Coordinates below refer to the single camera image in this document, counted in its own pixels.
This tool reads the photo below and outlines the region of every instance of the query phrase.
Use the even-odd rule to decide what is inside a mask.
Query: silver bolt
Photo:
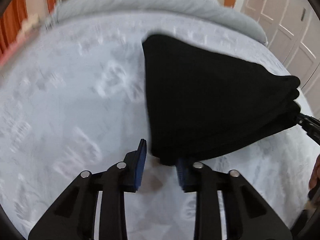
[[[83,171],[83,172],[81,172],[81,177],[83,177],[83,178],[87,178],[87,177],[89,177],[90,176],[90,172],[89,171]]]
[[[232,177],[239,177],[240,176],[239,171],[236,171],[236,170],[231,170],[229,173]]]
[[[203,168],[203,164],[200,162],[195,162],[193,164],[193,167],[195,167],[196,169],[202,169]]]
[[[125,168],[126,166],[127,166],[127,164],[124,163],[124,162],[120,162],[120,163],[117,164],[117,168],[118,168],[118,169],[123,169],[123,168]]]

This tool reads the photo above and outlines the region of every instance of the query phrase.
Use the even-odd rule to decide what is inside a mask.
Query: folded black towel
[[[142,46],[151,152],[163,164],[218,157],[296,124],[299,78],[166,35]]]

